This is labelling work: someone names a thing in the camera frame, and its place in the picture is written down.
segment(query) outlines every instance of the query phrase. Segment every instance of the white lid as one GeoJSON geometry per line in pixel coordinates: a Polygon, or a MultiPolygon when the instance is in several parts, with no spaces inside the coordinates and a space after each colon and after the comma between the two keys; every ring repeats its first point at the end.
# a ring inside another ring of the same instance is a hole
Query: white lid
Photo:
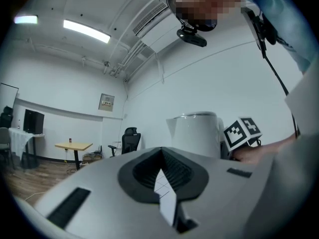
{"type": "Polygon", "coordinates": [[[194,112],[194,113],[182,114],[181,116],[177,116],[174,119],[192,117],[192,116],[214,116],[214,117],[217,117],[216,113],[213,113],[213,112],[194,112]]]}

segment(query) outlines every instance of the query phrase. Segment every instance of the white cube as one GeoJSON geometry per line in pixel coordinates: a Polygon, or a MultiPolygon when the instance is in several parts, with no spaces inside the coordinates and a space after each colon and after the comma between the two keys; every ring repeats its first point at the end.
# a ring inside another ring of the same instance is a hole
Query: white cube
{"type": "Polygon", "coordinates": [[[224,140],[228,151],[235,150],[246,142],[253,144],[262,135],[251,117],[240,117],[224,130],[224,140]]]}

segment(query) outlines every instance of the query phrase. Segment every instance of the gray panel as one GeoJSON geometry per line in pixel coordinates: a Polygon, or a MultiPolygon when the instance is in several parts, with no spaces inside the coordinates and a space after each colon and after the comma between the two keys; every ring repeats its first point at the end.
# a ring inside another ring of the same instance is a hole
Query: gray panel
{"type": "Polygon", "coordinates": [[[301,134],[319,132],[319,55],[298,85],[286,97],[301,134]]]}
{"type": "Polygon", "coordinates": [[[135,202],[118,183],[119,169],[152,149],[84,167],[46,193],[35,208],[47,217],[76,187],[81,187],[91,194],[66,231],[82,238],[260,238],[286,222],[307,197],[319,166],[319,156],[314,155],[319,152],[318,140],[319,135],[303,136],[278,155],[265,155],[257,166],[170,148],[209,174],[203,193],[181,204],[186,215],[198,224],[183,234],[168,225],[158,205],[135,202]],[[244,178],[227,173],[229,168],[252,175],[244,178]]]}

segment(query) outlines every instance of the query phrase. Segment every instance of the electrical panel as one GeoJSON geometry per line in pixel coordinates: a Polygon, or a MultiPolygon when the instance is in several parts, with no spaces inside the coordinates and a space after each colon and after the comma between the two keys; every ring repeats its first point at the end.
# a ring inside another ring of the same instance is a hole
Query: electrical panel
{"type": "Polygon", "coordinates": [[[112,112],[113,105],[114,105],[114,98],[113,96],[101,94],[100,103],[99,103],[99,110],[112,112]]]}

